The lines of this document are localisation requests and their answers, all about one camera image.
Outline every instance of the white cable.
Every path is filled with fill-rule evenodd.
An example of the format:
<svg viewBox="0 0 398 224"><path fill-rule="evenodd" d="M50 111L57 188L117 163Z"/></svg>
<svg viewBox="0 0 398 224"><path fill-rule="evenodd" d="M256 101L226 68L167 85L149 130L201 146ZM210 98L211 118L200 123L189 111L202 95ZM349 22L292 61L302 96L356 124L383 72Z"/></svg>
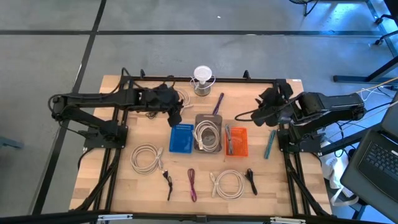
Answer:
<svg viewBox="0 0 398 224"><path fill-rule="evenodd" d="M146 167L139 167L138 163L137 163L137 155L144 151L149 151L149 152L153 153L155 155L155 160ZM131 166L139 175L149 175L149 174L153 173L157 167L159 168L159 170L162 170L163 163L160 160L162 153L163 153L162 147L157 149L152 144L142 144L140 146L137 146L131 152L131 155L130 155Z"/></svg>
<svg viewBox="0 0 398 224"><path fill-rule="evenodd" d="M361 98L362 98L363 101L368 100L369 96L370 96L372 93L375 93L375 94L378 94L378 95L387 95L387 96L390 96L391 98L394 97L394 96L388 95L387 93L386 93L386 94L384 94L384 93L378 93L378 92L376 92L376 90L378 90L378 89L375 88L375 89L373 89L373 90L371 91L371 90L365 90L364 88L362 88L362 91L359 92L359 94L361 95ZM365 98L363 98L363 91L368 91L368 92L370 92L370 93L369 93Z"/></svg>
<svg viewBox="0 0 398 224"><path fill-rule="evenodd" d="M228 154L233 155L234 154L234 147L232 145L232 134L231 134L231 128L229 127L228 124L225 125L225 133L228 139Z"/></svg>
<svg viewBox="0 0 398 224"><path fill-rule="evenodd" d="M187 93L187 91L185 91L184 89L175 89L175 91L178 92L178 94L181 96L181 99L184 101L184 103L183 103L184 107L181 109L181 112L180 112L180 114L182 114L184 109L190 108L193 106L193 105L189 104L191 102L191 98L189 97L189 94Z"/></svg>
<svg viewBox="0 0 398 224"><path fill-rule="evenodd" d="M236 176L236 178L238 179L239 187L238 187L238 191L235 194L227 194L221 189L220 180L221 180L221 178L223 178L223 176L225 174L234 174ZM226 170L226 171L222 172L217 177L217 179L214 177L213 173L210 173L210 179L214 184L213 192L211 193L212 197L214 197L217 192L217 194L225 200L236 200L236 199L242 197L242 195L244 193L244 178L242 177L242 175L239 172L237 172L235 170Z"/></svg>
<svg viewBox="0 0 398 224"><path fill-rule="evenodd" d="M382 86L382 85L384 85L384 84L386 84L386 83L392 82L392 81L397 80L397 79L398 79L398 77L391 78L390 80L388 80L388 81L386 81L386 82L384 82L384 83L380 83L380 84L378 84L378 85L375 85L375 86L372 86L372 87L369 87L369 88L366 88L366 89L362 89L362 90L360 90L360 91L356 91L355 93L361 93L361 92L363 92L363 91L365 91L365 90L371 90L371 89L373 89L373 88L377 88L377 87L379 87L379 86Z"/></svg>
<svg viewBox="0 0 398 224"><path fill-rule="evenodd" d="M214 142L209 146L205 145L201 138L201 135L206 129L209 129L215 136ZM201 121L197 124L195 130L193 130L192 133L193 137L198 142L200 150L204 150L206 152L214 152L218 149L218 144L220 143L220 134L218 133L217 126L213 122L208 120Z"/></svg>
<svg viewBox="0 0 398 224"><path fill-rule="evenodd" d="M214 82L216 82L216 77L213 76L213 78L214 78L213 82L210 85L208 85L208 86L206 86L204 88L200 88L199 84L195 83L195 79L196 79L195 77L191 77L191 80L189 81L189 84L191 86L195 87L195 89L204 90L204 89L210 88L214 84Z"/></svg>
<svg viewBox="0 0 398 224"><path fill-rule="evenodd" d="M331 139L333 136L335 136L336 134L339 134L339 133L343 132L344 130L346 130L347 128L351 127L352 125L355 125L355 124L358 124L358 123L360 123L360 122L362 122L362 121L365 121L365 120L367 120L367 119L373 117L374 115L376 115L376 114L378 114L378 113L381 113L381 112L387 110L387 109L390 108L391 106L396 105L397 103L398 103L398 101L395 101L395 102L391 103L390 106L384 108L383 110L378 111L377 113L374 113L374 114L368 116L367 118L361 119L361 120L359 120L359 121L357 121L357 122L355 122L355 123L350 123L347 127L343 128L342 130L338 131L337 133L333 134L332 136L330 136L330 137L328 137L328 138Z"/></svg>

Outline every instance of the chair wheel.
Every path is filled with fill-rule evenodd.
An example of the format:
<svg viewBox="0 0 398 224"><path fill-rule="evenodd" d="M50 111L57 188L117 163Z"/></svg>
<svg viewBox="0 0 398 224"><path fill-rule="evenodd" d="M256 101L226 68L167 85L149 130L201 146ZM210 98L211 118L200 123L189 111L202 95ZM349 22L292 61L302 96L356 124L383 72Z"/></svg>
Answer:
<svg viewBox="0 0 398 224"><path fill-rule="evenodd" d="M374 44L376 44L376 45L381 45L383 42L384 42L383 40L377 40L377 41L375 41Z"/></svg>
<svg viewBox="0 0 398 224"><path fill-rule="evenodd" d="M378 18L376 21L374 21L377 25L383 22L383 18Z"/></svg>

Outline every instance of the laptop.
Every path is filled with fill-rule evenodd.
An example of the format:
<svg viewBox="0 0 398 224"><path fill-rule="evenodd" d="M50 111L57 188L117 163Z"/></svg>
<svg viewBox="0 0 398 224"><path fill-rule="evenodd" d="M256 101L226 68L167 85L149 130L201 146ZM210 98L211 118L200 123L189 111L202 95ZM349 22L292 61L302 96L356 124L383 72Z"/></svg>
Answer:
<svg viewBox="0 0 398 224"><path fill-rule="evenodd" d="M365 134L340 182L398 223L398 106L387 110L381 131Z"/></svg>

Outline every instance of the white plastic bag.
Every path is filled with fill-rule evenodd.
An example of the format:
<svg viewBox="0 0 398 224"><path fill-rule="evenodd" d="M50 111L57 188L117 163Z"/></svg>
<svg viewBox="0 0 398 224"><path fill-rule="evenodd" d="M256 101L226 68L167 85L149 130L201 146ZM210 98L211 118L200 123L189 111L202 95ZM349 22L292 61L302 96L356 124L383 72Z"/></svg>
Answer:
<svg viewBox="0 0 398 224"><path fill-rule="evenodd" d="M324 142L321 144L321 147L325 147L329 144L329 142ZM337 155L340 155L341 153L343 153L341 157L336 157L334 153L329 153L325 156L320 157L320 160L322 162L323 177L329 180L331 189L338 189L337 193L334 194L334 196L330 199L330 203L333 206L339 207L353 205L359 200L359 197L357 196L354 199L346 202L336 202L340 193L343 193L346 197L351 197L354 195L354 193L352 193L340 183L341 176L348 166L347 154L342 150L336 152Z"/></svg>

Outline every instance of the laptop keyboard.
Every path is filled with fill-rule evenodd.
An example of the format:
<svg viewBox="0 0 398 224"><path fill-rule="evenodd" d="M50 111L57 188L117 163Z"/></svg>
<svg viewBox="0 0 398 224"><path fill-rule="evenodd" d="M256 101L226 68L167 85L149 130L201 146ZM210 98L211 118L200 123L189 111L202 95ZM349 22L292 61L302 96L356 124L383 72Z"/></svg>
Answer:
<svg viewBox="0 0 398 224"><path fill-rule="evenodd" d="M365 155L365 161L383 171L395 180L398 180L398 153L383 149L376 143L372 143Z"/></svg>

